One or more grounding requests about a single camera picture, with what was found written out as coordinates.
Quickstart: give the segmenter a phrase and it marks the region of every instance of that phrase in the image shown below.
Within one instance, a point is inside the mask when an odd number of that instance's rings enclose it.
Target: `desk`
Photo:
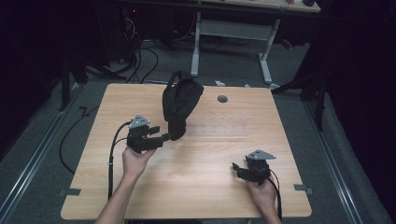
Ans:
[[[62,209],[65,219],[97,218],[107,201],[107,163],[116,130],[137,113],[150,119],[150,127],[163,119],[162,85],[110,84],[82,153],[71,189]],[[227,103],[218,101],[228,97]],[[119,138],[127,135],[127,128]],[[114,186],[122,175],[121,152],[114,150]],[[187,119],[187,132],[167,141],[151,157],[135,187],[126,218],[260,217],[244,180],[232,162],[246,167],[245,155],[262,149],[276,156],[268,161],[277,174],[284,217],[307,217],[311,207],[301,185],[271,92],[264,88],[205,87],[200,102]]]
[[[277,10],[289,10],[299,12],[320,12],[318,4],[312,7],[304,5],[303,0],[294,0],[293,4],[286,3],[285,0],[202,0],[198,1],[212,4],[237,5],[241,7],[258,7],[271,8]],[[226,37],[245,38],[265,41],[263,52],[259,54],[260,65],[262,67],[262,75],[267,84],[272,83],[271,74],[268,68],[267,57],[270,48],[274,42],[276,31],[280,23],[280,19],[276,19],[272,25],[246,24],[228,21],[212,21],[201,20],[201,13],[197,12],[195,28],[195,47],[192,54],[191,75],[198,76],[199,57],[200,57],[200,36],[201,35],[219,35]]]

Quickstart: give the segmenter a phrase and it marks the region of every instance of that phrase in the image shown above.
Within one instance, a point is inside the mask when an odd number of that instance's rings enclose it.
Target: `forearm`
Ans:
[[[282,223],[277,215],[275,207],[261,207],[259,206],[260,212],[262,213],[262,217],[265,220],[266,224],[278,224]]]
[[[123,178],[95,223],[122,223],[136,182],[137,178]]]

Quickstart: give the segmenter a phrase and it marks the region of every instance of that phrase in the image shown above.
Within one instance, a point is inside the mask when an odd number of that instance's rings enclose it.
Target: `wooden table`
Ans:
[[[112,139],[122,123],[140,113],[150,127],[161,126],[163,85],[110,84],[82,153],[62,209],[65,219],[95,219],[107,200],[107,163]],[[228,97],[227,103],[218,101]],[[127,135],[127,128],[119,138]],[[121,152],[114,157],[114,188],[122,175]],[[271,92],[263,88],[205,87],[199,104],[187,119],[187,132],[167,141],[151,157],[137,182],[126,218],[260,217],[244,180],[232,162],[246,167],[245,156],[261,149],[276,156],[268,161],[280,182],[284,217],[307,217],[311,207],[301,185]]]

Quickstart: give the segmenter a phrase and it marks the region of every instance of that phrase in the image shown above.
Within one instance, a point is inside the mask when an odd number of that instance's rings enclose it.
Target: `gray controller part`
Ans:
[[[131,120],[131,123],[129,124],[129,129],[137,128],[147,124],[149,124],[149,119],[145,119],[140,114],[137,114],[136,117],[134,117],[134,119]]]
[[[248,158],[248,159],[252,159],[252,160],[254,160],[254,161],[259,161],[259,160],[274,160],[274,159],[276,159],[275,156],[273,156],[273,155],[271,155],[271,154],[269,154],[269,153],[267,153],[267,152],[264,152],[264,151],[262,151],[262,150],[260,150],[260,149],[257,149],[256,151],[254,151],[254,152],[252,152],[252,153],[249,153],[249,154],[247,155],[247,158]]]

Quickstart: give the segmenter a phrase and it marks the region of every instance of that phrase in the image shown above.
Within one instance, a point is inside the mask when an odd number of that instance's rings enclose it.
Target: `gray carpet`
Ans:
[[[238,51],[234,49],[233,45],[223,45],[216,50],[202,50],[200,75],[196,80],[203,85],[215,85],[215,80],[220,80],[227,86],[244,86],[245,83],[239,80],[242,78],[252,87],[267,87],[268,85],[262,80],[257,54],[252,52],[257,50],[259,45],[259,42],[255,42],[242,48],[238,47],[240,49]],[[168,48],[158,44],[152,50],[158,54],[160,60],[157,68],[147,77],[147,80],[165,81],[176,70],[190,71],[191,48],[192,46],[178,45]],[[273,46],[268,63],[276,84],[285,84],[292,80],[308,48],[309,46],[306,45],[287,50],[279,45]],[[154,55],[147,50],[142,50],[139,77],[142,78],[154,64]],[[59,131],[55,134],[45,159],[8,223],[92,223],[92,221],[62,220],[60,217],[64,197],[60,196],[59,192],[61,189],[69,187],[73,176],[60,162],[59,146],[68,129],[81,118],[82,110],[79,107],[87,106],[90,110],[99,105],[106,85],[112,82],[117,81],[106,77],[90,76],[90,81],[71,105]],[[324,160],[316,129],[311,124],[311,118],[306,113],[304,103],[300,101],[295,92],[288,91],[285,94],[275,95],[275,100],[303,183],[314,191],[313,194],[308,195],[313,213],[310,217],[305,218],[284,218],[284,223],[349,223]],[[60,85],[58,84],[53,90],[51,98],[31,118],[30,124],[19,141],[0,163],[0,179],[2,180],[0,202],[3,202],[12,190],[50,123],[58,114],[58,109],[61,106],[60,97]],[[363,222],[391,223],[359,162],[353,155],[342,127],[334,114],[331,101],[327,99],[326,104],[327,109],[323,122],[324,134],[334,157],[339,161],[340,170],[345,175],[356,205],[361,211]],[[64,141],[64,160],[73,170],[78,165],[94,117],[95,113],[83,119]],[[254,219],[254,223],[263,223],[263,221]]]

